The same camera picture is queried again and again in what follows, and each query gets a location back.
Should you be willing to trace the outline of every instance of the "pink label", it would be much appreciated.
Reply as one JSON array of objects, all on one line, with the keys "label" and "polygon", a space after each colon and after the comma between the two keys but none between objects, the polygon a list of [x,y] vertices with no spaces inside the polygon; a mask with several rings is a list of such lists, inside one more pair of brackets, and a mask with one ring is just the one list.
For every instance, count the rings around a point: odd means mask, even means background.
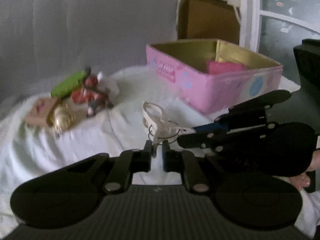
[{"label": "pink label", "polygon": [[155,59],[152,61],[152,66],[156,68],[157,74],[163,76],[172,83],[176,82],[174,66]]}]

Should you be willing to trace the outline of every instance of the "white headphones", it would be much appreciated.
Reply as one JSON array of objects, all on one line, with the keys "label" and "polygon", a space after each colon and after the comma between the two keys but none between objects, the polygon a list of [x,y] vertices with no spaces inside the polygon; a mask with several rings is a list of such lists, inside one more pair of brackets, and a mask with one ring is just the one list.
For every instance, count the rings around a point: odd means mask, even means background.
[{"label": "white headphones", "polygon": [[[151,114],[148,109],[154,109],[158,111],[160,116]],[[149,138],[153,141],[153,157],[156,157],[157,145],[163,140],[173,139],[175,141],[179,133],[183,134],[196,132],[192,128],[180,127],[177,123],[169,121],[165,110],[159,105],[143,102],[142,112],[143,126],[145,127]]]}]

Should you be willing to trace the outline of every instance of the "cardboard box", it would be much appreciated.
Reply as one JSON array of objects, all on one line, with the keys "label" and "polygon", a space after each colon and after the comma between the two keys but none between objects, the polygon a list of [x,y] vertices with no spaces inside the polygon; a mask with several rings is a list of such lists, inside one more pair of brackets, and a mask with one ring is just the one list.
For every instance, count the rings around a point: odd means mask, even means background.
[{"label": "cardboard box", "polygon": [[[283,66],[259,53],[217,40],[179,40],[147,46],[148,66],[204,114],[277,90]],[[207,74],[207,61],[242,63],[247,70]]]},{"label": "cardboard box", "polygon": [[52,122],[50,115],[53,109],[61,104],[59,98],[39,98],[31,108],[29,114],[25,117],[25,121],[30,126],[50,127]]}]

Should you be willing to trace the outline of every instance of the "green object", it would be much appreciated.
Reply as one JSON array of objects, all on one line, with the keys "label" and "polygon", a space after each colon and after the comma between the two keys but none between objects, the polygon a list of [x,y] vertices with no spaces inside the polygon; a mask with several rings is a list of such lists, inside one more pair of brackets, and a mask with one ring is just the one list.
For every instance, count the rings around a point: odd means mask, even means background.
[{"label": "green object", "polygon": [[52,97],[66,98],[71,95],[71,93],[81,87],[81,81],[87,76],[86,70],[78,71],[72,76],[68,77],[61,84],[57,85],[51,90]]}]

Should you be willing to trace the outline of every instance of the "white fabric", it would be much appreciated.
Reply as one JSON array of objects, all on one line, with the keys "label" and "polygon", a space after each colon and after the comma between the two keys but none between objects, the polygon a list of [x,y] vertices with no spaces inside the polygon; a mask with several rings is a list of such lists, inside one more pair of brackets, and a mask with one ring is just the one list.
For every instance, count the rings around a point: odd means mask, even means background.
[{"label": "white fabric", "polygon": [[[16,225],[9,206],[10,195],[23,182],[88,158],[100,152],[118,156],[123,150],[143,148],[148,139],[142,123],[143,101],[163,107],[168,119],[183,127],[194,127],[212,122],[227,112],[222,110],[210,116],[203,116],[177,98],[161,79],[145,67],[131,67],[113,75],[120,89],[114,98],[115,107],[101,111],[92,119],[85,118],[85,106],[73,107],[79,121],[70,131],[56,139],[48,129],[29,128],[23,122],[37,98],[28,98],[22,105],[0,122],[0,237],[9,233]],[[175,142],[171,147],[178,148]],[[203,156],[207,150],[192,149],[196,156]],[[133,176],[134,184],[180,184],[177,173],[162,171],[161,147],[157,157],[152,159],[149,173]],[[314,206],[319,206],[316,194],[310,197],[302,191],[304,207],[296,226],[305,234],[313,236],[319,220]]]}]

